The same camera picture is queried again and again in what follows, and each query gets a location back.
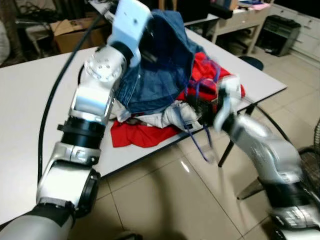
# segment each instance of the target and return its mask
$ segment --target pile of clothes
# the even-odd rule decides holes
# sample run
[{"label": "pile of clothes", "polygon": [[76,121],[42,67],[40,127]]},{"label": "pile of clothes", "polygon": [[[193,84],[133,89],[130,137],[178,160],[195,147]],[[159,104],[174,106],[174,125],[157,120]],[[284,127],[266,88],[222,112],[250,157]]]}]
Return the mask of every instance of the pile of clothes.
[{"label": "pile of clothes", "polygon": [[181,131],[211,126],[217,84],[231,75],[188,39],[178,12],[154,10],[152,16],[139,47],[141,62],[126,72],[116,93],[113,147],[153,147]]}]

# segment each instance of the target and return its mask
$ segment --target cardboard box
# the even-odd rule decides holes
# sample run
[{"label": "cardboard box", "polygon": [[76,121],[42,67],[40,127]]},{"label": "cardboard box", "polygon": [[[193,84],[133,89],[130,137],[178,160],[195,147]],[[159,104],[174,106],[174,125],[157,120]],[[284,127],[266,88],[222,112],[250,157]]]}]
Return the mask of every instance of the cardboard box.
[{"label": "cardboard box", "polygon": [[[63,20],[50,24],[54,34],[54,40],[60,52],[72,52],[93,20],[93,18],[82,18],[76,20]],[[105,21],[100,21],[97,24],[97,27],[91,31],[80,49],[104,45],[110,34],[111,25],[106,24]]]}]

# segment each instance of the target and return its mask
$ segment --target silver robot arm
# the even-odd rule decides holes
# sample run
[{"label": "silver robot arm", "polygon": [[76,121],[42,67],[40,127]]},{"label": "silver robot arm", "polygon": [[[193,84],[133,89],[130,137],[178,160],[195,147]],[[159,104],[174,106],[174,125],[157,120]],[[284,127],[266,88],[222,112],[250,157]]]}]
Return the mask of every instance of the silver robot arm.
[{"label": "silver robot arm", "polygon": [[1,240],[65,240],[76,218],[91,211],[100,179],[92,166],[99,161],[121,78],[129,65],[140,61],[138,46],[150,16],[137,0],[119,2],[108,44],[85,62],[68,120],[58,126],[62,140],[38,184],[36,206],[8,224]]},{"label": "silver robot arm", "polygon": [[296,148],[252,117],[235,114],[241,99],[237,76],[222,82],[218,96],[220,110],[214,127],[224,130],[252,160],[271,205],[270,216],[282,229],[281,239],[320,239],[319,210],[301,182],[301,158]]}]

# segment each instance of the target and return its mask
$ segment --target blue denim fabric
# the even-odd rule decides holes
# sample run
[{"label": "blue denim fabric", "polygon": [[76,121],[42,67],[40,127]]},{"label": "blue denim fabric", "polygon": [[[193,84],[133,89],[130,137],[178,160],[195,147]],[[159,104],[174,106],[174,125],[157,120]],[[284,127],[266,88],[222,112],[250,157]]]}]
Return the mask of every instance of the blue denim fabric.
[{"label": "blue denim fabric", "polygon": [[142,58],[128,69],[116,93],[132,114],[158,113],[171,105],[189,82],[195,53],[204,51],[188,39],[180,13],[154,10],[152,16],[153,39],[142,47],[156,61]]}]

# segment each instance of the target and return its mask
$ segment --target red cloth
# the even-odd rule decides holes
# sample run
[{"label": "red cloth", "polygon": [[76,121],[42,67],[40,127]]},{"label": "red cloth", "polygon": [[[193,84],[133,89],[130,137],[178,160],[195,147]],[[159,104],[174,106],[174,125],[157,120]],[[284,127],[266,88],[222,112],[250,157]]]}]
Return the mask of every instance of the red cloth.
[{"label": "red cloth", "polygon": [[165,128],[158,128],[140,124],[130,125],[125,122],[120,123],[116,120],[114,121],[110,132],[114,148],[125,147],[130,144],[149,148],[177,135],[181,130],[173,125]]},{"label": "red cloth", "polygon": [[[214,82],[214,78],[217,74],[216,68],[213,64],[210,64],[211,60],[208,60],[208,57],[203,52],[197,52],[194,57],[192,76],[187,87],[187,94],[195,96],[196,89],[195,84],[201,80],[201,85],[199,88],[198,97],[207,101],[212,101],[217,98],[217,85]],[[231,75],[223,67],[220,67],[219,80],[225,76]],[[241,85],[241,95],[245,96],[245,89]],[[187,101],[185,96],[185,91],[182,91],[177,97],[177,100]]]}]

